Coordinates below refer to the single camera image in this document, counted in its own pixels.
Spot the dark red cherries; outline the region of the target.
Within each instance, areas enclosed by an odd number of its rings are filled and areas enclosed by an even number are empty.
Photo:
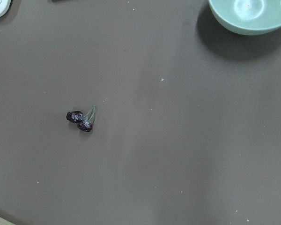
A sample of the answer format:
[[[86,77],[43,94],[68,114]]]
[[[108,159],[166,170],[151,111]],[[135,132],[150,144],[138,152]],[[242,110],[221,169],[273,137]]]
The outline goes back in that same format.
[[[91,110],[84,114],[82,111],[69,111],[66,119],[74,124],[83,132],[92,132],[96,118],[96,106],[92,105]]]

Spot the mint green bowl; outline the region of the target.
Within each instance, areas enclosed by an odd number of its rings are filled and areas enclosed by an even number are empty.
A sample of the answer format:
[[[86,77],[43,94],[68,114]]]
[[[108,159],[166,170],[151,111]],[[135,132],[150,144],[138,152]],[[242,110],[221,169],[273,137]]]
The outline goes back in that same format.
[[[256,36],[281,28],[281,0],[209,0],[215,19],[236,34]]]

